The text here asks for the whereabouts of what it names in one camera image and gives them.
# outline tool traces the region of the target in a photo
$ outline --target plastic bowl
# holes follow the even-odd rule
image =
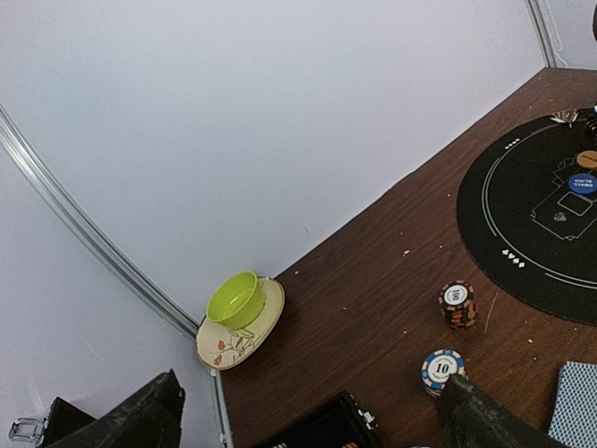
[[[207,305],[207,318],[229,329],[242,329],[257,318],[263,304],[257,275],[237,273],[215,292]]]

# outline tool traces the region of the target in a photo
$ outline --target brown tabletop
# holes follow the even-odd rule
[[[223,372],[235,446],[260,442],[346,389],[377,417],[387,447],[437,447],[420,370],[438,348],[460,352],[471,381],[547,431],[559,368],[569,359],[597,362],[597,329],[494,285],[460,240],[456,196],[467,167],[501,134],[596,99],[597,72],[541,71],[280,275],[287,301],[278,326]],[[417,194],[422,185],[425,195]],[[466,331],[448,329],[437,306],[438,290],[454,279],[476,290],[480,318]]]

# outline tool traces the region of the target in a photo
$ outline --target blue button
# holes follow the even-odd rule
[[[573,175],[568,179],[568,187],[577,194],[591,194],[597,191],[597,177],[594,175]]]

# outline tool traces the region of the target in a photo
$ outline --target white wall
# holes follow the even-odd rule
[[[595,0],[539,0],[559,67],[597,69]]]
[[[99,417],[170,368],[187,391],[181,446],[218,446],[212,380],[192,341],[78,241],[1,145],[0,229],[0,447],[15,418],[57,396]]]
[[[197,319],[543,66],[522,0],[3,0],[2,17],[0,101]]]

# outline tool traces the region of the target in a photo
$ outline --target cream plate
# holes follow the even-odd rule
[[[244,329],[227,329],[203,319],[197,332],[197,355],[203,363],[219,371],[231,369],[251,356],[275,327],[285,294],[282,285],[269,277],[259,278],[265,304],[263,311]]]

